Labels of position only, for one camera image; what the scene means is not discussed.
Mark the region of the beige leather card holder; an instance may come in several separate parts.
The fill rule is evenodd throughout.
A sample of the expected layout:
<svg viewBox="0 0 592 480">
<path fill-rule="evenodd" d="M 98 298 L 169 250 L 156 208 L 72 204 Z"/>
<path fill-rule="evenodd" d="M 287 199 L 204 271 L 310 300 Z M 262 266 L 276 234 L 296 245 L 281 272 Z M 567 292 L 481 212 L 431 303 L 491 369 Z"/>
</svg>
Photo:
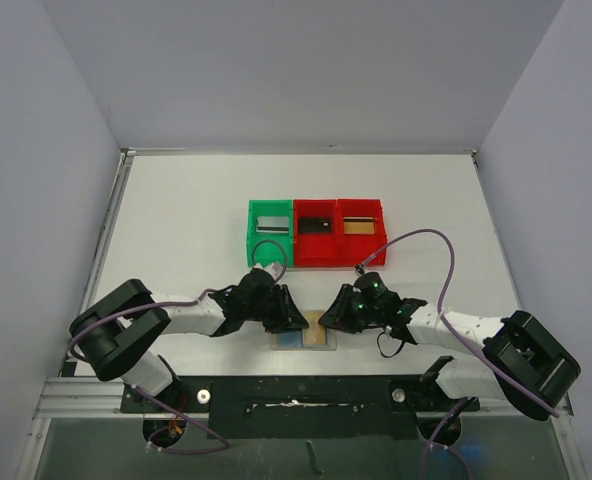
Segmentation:
<svg viewBox="0 0 592 480">
<path fill-rule="evenodd" d="M 270 348 L 272 350 L 288 351 L 335 351 L 337 339 L 335 332 L 319 324 L 323 311 L 308 310 L 303 313 L 308 327 L 280 334 L 270 334 Z"/>
</svg>

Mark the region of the gold VIP card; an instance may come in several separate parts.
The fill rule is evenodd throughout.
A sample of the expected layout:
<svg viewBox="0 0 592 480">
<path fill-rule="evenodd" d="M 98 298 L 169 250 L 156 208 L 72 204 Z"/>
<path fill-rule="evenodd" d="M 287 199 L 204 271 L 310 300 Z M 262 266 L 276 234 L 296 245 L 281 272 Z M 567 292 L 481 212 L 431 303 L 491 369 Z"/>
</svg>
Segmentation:
<svg viewBox="0 0 592 480">
<path fill-rule="evenodd" d="M 302 331 L 302 344 L 306 349 L 333 350 L 335 339 L 328 330 L 319 324 L 321 311 L 307 310 L 303 313 L 308 327 Z"/>
</svg>

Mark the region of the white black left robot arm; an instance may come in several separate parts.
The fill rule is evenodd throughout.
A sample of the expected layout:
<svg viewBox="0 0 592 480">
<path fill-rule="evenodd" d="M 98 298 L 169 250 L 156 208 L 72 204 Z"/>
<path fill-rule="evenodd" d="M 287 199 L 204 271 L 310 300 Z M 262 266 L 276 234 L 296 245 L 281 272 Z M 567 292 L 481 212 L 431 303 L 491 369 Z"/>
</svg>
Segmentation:
<svg viewBox="0 0 592 480">
<path fill-rule="evenodd" d="M 281 278 L 278 263 L 256 265 L 238 283 L 196 298 L 156 295 L 141 280 L 127 280 L 72 321 L 69 353 L 89 364 L 98 380 L 120 379 L 156 397 L 177 382 L 166 361 L 150 351 L 163 335 L 218 338 L 247 322 L 271 334 L 306 329 Z"/>
</svg>

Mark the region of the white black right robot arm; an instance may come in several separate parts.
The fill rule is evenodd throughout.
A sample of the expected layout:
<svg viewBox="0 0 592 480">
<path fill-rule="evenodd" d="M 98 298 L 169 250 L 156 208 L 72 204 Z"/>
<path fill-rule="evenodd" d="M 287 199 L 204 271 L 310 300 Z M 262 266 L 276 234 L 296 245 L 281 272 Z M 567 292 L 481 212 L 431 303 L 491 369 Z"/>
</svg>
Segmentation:
<svg viewBox="0 0 592 480">
<path fill-rule="evenodd" d="M 350 334 L 378 329 L 403 344 L 472 355 L 481 367 L 449 361 L 438 370 L 434 381 L 443 394 L 506 400 L 538 421 L 552 416 L 581 373 L 577 360 L 528 312 L 508 317 L 447 312 L 422 299 L 402 298 L 381 281 L 343 285 L 319 323 Z"/>
</svg>

